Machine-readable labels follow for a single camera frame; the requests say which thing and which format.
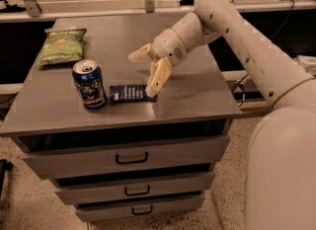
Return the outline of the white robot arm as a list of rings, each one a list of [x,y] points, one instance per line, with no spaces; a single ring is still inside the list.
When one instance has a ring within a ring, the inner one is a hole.
[[[129,56],[151,65],[153,97],[196,47],[224,37],[271,107],[249,141],[245,230],[316,230],[316,79],[237,11],[232,0],[195,9]]]

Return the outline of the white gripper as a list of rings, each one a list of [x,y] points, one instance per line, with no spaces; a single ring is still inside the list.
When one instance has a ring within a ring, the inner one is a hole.
[[[145,89],[146,95],[155,97],[172,73],[172,65],[176,66],[188,57],[188,50],[179,35],[172,29],[167,29],[157,36],[154,41],[132,52],[128,59],[132,63],[151,62],[155,54],[161,58],[152,62],[150,76]]]

